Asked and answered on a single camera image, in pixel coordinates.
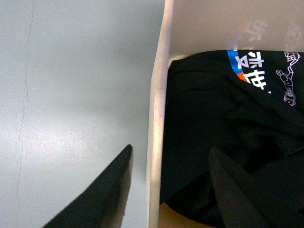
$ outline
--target blue stripe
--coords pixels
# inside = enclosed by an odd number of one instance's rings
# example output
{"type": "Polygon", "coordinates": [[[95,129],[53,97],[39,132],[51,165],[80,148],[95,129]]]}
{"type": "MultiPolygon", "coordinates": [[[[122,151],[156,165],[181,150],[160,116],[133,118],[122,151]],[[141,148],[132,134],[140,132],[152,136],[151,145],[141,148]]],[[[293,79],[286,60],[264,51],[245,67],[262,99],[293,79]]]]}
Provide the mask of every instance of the blue stripe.
{"type": "Polygon", "coordinates": [[[238,51],[234,50],[227,50],[228,57],[230,60],[230,64],[232,66],[233,71],[238,75],[243,72],[242,69],[238,69],[238,62],[236,60],[236,57],[238,57],[238,51]]]}

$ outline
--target orange stripe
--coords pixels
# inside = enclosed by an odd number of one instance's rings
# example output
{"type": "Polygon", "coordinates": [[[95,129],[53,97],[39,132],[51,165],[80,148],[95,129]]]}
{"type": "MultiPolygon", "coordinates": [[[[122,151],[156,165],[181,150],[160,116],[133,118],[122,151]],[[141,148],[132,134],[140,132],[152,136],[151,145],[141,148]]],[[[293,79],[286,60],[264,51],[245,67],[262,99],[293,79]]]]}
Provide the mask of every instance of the orange stripe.
{"type": "Polygon", "coordinates": [[[239,73],[237,76],[239,77],[239,79],[241,79],[241,80],[247,82],[247,80],[246,80],[245,77],[244,77],[244,72],[239,73]]]}

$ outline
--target white surface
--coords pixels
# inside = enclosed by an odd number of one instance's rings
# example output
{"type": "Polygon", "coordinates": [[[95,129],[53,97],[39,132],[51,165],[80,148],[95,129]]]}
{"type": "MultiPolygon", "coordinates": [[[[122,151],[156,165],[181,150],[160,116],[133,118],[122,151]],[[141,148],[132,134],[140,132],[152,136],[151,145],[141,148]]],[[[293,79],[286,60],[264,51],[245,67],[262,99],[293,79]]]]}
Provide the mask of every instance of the white surface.
{"type": "Polygon", "coordinates": [[[149,228],[157,228],[164,105],[169,63],[204,51],[304,51],[303,0],[166,0],[150,100],[149,228]]]}
{"type": "Polygon", "coordinates": [[[151,80],[150,118],[147,157],[148,227],[158,226],[160,203],[163,124],[167,70],[171,40],[173,0],[167,0],[151,80]]]}
{"type": "Polygon", "coordinates": [[[36,0],[33,11],[31,0],[0,1],[1,228],[43,226],[129,143],[122,227],[146,226],[150,79],[163,6],[36,0]]]}

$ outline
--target floor crack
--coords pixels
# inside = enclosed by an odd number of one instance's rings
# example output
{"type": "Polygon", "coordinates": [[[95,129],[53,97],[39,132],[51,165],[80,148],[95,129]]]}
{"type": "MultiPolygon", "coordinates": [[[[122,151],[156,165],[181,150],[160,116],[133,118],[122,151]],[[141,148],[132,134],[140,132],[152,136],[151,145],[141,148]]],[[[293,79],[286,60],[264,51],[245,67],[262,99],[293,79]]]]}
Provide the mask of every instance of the floor crack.
{"type": "Polygon", "coordinates": [[[18,219],[19,219],[19,207],[20,207],[20,200],[19,200],[19,184],[20,184],[20,175],[21,175],[21,169],[22,169],[22,160],[23,160],[23,145],[22,145],[22,139],[21,139],[21,133],[22,133],[22,126],[24,122],[24,117],[25,117],[25,104],[23,104],[23,117],[21,121],[21,126],[19,129],[19,141],[20,141],[20,146],[21,146],[21,159],[20,159],[20,164],[19,164],[19,174],[18,174],[18,182],[17,182],[17,199],[18,199],[18,207],[17,207],[17,226],[18,226],[18,219]]]}
{"type": "MultiPolygon", "coordinates": [[[[27,85],[27,79],[28,79],[28,60],[29,60],[29,52],[28,52],[28,45],[29,45],[29,38],[30,38],[30,33],[32,30],[32,24],[33,24],[33,18],[34,18],[34,10],[35,10],[35,2],[36,0],[33,1],[33,10],[32,10],[32,16],[31,16],[31,21],[29,24],[29,30],[28,30],[28,39],[25,44],[25,52],[27,54],[26,62],[25,62],[25,79],[24,79],[24,84],[27,92],[27,101],[29,100],[29,89],[27,85]]],[[[19,129],[19,141],[20,141],[20,146],[21,146],[21,159],[20,159],[20,164],[19,164],[19,174],[18,174],[18,182],[17,182],[17,200],[18,200],[18,206],[17,206],[17,219],[16,219],[16,227],[18,227],[19,224],[19,208],[20,208],[20,195],[19,195],[19,184],[20,184],[20,176],[21,176],[21,171],[22,171],[22,162],[23,162],[23,153],[24,153],[24,148],[22,144],[22,139],[21,139],[21,133],[22,133],[22,127],[24,123],[24,117],[25,117],[25,103],[23,103],[23,117],[19,129]]]]}
{"type": "Polygon", "coordinates": [[[31,21],[29,24],[29,30],[28,30],[28,40],[27,43],[25,45],[25,51],[27,53],[27,59],[25,62],[25,80],[24,80],[24,84],[25,84],[25,88],[27,90],[27,101],[29,100],[29,89],[28,89],[28,85],[27,85],[27,79],[28,79],[28,60],[29,60],[29,53],[28,53],[28,45],[29,45],[29,37],[30,37],[30,32],[32,30],[32,24],[33,24],[33,18],[34,18],[34,9],[35,9],[35,2],[36,0],[33,1],[33,10],[32,10],[32,17],[31,17],[31,21]]]}

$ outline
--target folded black fabric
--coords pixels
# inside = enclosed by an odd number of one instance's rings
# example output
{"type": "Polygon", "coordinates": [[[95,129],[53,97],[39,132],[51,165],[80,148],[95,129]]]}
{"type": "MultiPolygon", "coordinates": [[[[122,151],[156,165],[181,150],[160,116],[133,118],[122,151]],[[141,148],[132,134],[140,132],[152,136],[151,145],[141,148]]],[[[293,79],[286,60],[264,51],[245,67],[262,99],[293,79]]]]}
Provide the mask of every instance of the folded black fabric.
{"type": "Polygon", "coordinates": [[[132,146],[127,145],[93,183],[44,228],[119,228],[131,184],[132,146]]]}
{"type": "Polygon", "coordinates": [[[250,174],[302,153],[303,63],[303,53],[260,50],[211,51],[173,61],[160,202],[192,220],[224,227],[209,175],[212,146],[250,174]]]}
{"type": "MultiPolygon", "coordinates": [[[[303,156],[298,159],[303,163],[303,156]]],[[[295,207],[297,202],[278,197],[217,148],[211,148],[209,165],[226,228],[304,227],[304,216],[295,207]]],[[[288,173],[289,164],[281,162],[280,165],[284,171],[278,173],[288,173]]]]}

